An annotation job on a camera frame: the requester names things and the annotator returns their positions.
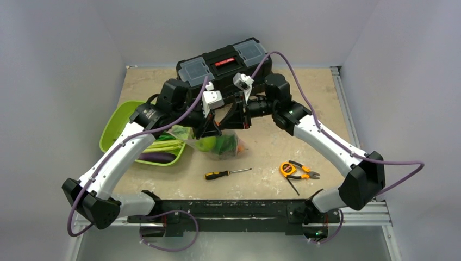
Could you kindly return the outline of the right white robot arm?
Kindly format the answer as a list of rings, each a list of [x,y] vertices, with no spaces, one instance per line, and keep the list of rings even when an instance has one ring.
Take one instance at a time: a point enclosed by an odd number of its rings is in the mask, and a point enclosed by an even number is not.
[[[343,175],[344,181],[338,188],[317,192],[308,200],[305,207],[308,219],[319,221],[336,208],[361,210],[384,189],[385,172],[379,164],[382,155],[356,148],[316,122],[313,110],[292,99],[290,84],[283,75],[266,76],[265,96],[255,99],[250,98],[251,77],[237,73],[233,83],[239,91],[234,95],[231,112],[243,123],[229,123],[231,115],[228,114],[221,121],[221,128],[246,129],[251,125],[251,118],[271,115],[277,127],[316,149]]]

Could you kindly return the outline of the green leafy vegetable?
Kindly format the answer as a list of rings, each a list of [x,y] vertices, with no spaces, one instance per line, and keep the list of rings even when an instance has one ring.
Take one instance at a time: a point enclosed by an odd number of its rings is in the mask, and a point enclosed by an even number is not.
[[[235,156],[238,145],[236,135],[222,135],[216,138],[214,152],[219,156]]]

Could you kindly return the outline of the clear zip top bag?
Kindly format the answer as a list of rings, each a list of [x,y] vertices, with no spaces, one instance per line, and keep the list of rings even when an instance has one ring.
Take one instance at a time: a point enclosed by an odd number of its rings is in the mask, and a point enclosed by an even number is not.
[[[213,160],[239,157],[248,150],[234,130],[223,130],[219,136],[199,139],[195,139],[190,127],[173,126],[168,133]]]

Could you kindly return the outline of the green apple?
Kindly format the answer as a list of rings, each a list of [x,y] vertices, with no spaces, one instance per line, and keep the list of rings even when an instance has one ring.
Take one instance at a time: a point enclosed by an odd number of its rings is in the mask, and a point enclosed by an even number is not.
[[[216,137],[207,137],[195,142],[195,148],[201,152],[211,152],[216,146]]]

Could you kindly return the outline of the orange green mango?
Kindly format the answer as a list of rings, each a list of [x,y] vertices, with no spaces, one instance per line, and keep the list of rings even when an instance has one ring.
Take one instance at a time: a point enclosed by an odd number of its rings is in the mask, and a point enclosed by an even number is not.
[[[244,144],[238,144],[236,148],[236,153],[240,154],[243,153],[247,150],[246,146]]]

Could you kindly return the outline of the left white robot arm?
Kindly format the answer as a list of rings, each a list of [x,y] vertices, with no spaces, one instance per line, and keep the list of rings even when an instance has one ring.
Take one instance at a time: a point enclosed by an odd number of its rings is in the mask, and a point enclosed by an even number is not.
[[[168,80],[161,93],[154,94],[136,107],[122,133],[97,163],[78,179],[68,178],[62,185],[63,192],[71,204],[67,220],[67,232],[77,237],[87,231],[73,231],[73,216],[79,213],[90,226],[105,229],[117,218],[142,216],[148,222],[161,218],[162,207],[146,192],[129,195],[114,195],[113,191],[130,166],[153,144],[156,138],[174,125],[186,125],[187,119],[202,101],[210,86],[204,82],[190,105],[182,100],[186,82]]]

